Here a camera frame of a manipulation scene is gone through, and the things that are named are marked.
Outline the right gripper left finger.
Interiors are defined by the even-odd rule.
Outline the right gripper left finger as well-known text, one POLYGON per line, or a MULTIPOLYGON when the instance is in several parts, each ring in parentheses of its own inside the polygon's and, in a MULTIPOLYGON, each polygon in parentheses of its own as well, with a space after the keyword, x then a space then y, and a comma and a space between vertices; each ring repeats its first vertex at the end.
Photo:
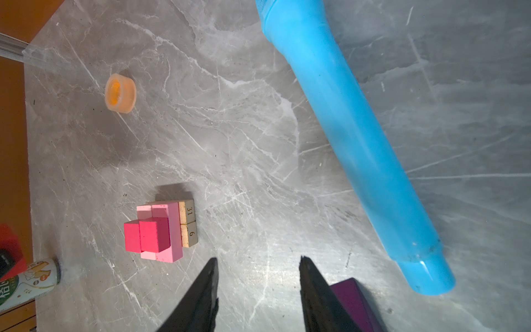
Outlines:
POLYGON ((213 257, 158 332, 214 331, 218 313, 218 278, 218 260, 213 257))

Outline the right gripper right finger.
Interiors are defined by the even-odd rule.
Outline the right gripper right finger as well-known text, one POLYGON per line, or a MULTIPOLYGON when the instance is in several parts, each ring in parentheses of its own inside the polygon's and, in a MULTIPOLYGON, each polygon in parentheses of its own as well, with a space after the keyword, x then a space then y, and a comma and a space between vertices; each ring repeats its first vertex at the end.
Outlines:
POLYGON ((301 304, 306 331, 361 331, 309 257, 300 261, 301 304))

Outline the natural wood block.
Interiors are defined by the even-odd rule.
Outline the natural wood block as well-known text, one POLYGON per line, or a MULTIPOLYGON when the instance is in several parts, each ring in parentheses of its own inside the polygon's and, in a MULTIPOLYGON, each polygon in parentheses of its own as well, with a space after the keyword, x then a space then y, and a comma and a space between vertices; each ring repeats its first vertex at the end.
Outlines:
POLYGON ((196 221, 188 224, 181 224, 182 245, 184 248, 191 248, 199 241, 196 221))
POLYGON ((187 225, 196 221, 196 213, 193 199, 179 201, 178 207, 181 225, 187 225))

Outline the small magenta cube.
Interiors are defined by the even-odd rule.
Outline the small magenta cube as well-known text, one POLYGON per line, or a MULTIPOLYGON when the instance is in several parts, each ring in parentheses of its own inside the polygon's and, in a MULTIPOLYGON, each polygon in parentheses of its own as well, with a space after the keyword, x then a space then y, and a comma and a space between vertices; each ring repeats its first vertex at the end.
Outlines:
POLYGON ((170 223, 168 218, 140 219, 140 247, 142 252, 160 253, 170 247, 170 223))

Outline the red wood block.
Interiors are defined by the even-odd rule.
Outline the red wood block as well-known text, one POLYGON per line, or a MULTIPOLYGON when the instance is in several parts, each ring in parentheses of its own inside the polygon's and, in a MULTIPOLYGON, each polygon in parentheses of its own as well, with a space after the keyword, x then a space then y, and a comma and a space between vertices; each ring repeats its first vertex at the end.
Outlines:
POLYGON ((1 281, 19 275, 26 269, 26 258, 18 236, 9 225, 1 224, 1 281))

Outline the light pink wood block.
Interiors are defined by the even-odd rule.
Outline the light pink wood block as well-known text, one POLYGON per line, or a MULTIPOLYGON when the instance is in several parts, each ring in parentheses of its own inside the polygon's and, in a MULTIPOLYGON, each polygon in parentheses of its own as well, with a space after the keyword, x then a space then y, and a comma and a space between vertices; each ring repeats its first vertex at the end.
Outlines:
MULTIPOLYGON (((152 218, 152 207, 150 205, 138 206, 136 208, 137 219, 152 218)), ((140 256, 145 260, 156 260, 156 253, 142 251, 140 256)))

